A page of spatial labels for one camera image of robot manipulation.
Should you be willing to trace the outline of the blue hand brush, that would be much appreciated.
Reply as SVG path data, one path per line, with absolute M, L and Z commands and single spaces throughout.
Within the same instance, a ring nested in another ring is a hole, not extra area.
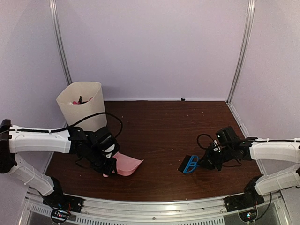
M 178 167 L 178 171 L 183 174 L 192 173 L 198 167 L 199 160 L 197 155 L 186 155 Z

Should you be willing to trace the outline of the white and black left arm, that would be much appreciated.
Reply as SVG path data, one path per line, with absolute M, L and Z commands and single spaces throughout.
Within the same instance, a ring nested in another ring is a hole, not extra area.
M 88 160 L 96 172 L 111 175 L 117 172 L 113 156 L 118 150 L 119 144 L 107 127 L 93 132 L 74 125 L 56 130 L 24 128 L 11 125 L 10 120 L 3 120 L 0 125 L 0 172 L 36 189 L 57 208 L 65 207 L 68 202 L 59 181 L 36 171 L 20 157 L 21 152 L 76 154 Z

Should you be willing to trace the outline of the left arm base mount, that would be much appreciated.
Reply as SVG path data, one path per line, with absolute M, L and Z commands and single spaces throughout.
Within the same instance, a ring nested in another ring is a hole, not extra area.
M 50 219 L 58 225 L 65 223 L 69 218 L 74 218 L 72 212 L 81 213 L 83 206 L 83 199 L 80 197 L 66 195 L 62 191 L 60 182 L 51 177 L 53 181 L 54 191 L 47 195 L 41 195 L 43 204 L 51 207 L 52 211 Z

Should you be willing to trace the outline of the pink plastic dustpan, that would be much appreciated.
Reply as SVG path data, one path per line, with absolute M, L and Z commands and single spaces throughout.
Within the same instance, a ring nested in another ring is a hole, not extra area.
M 108 165 L 101 173 L 104 177 L 111 175 L 130 176 L 140 166 L 143 160 L 139 160 L 122 153 L 108 154 L 108 159 L 113 165 Z

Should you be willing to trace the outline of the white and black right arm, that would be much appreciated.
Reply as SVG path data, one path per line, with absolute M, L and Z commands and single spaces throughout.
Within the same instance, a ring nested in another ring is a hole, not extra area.
M 282 160 L 294 165 L 269 175 L 253 178 L 244 188 L 240 203 L 250 207 L 262 196 L 274 191 L 300 186 L 300 140 L 262 139 L 248 137 L 241 139 L 231 126 L 216 132 L 217 139 L 205 148 L 198 166 L 209 170 L 222 169 L 223 163 L 230 160 Z

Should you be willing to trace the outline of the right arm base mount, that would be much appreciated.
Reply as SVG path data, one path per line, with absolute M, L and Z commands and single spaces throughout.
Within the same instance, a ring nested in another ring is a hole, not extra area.
M 227 212 L 239 211 L 239 217 L 243 222 L 254 222 L 259 218 L 259 204 L 263 204 L 264 197 L 255 190 L 255 184 L 261 176 L 254 177 L 239 195 L 230 195 L 224 198 Z

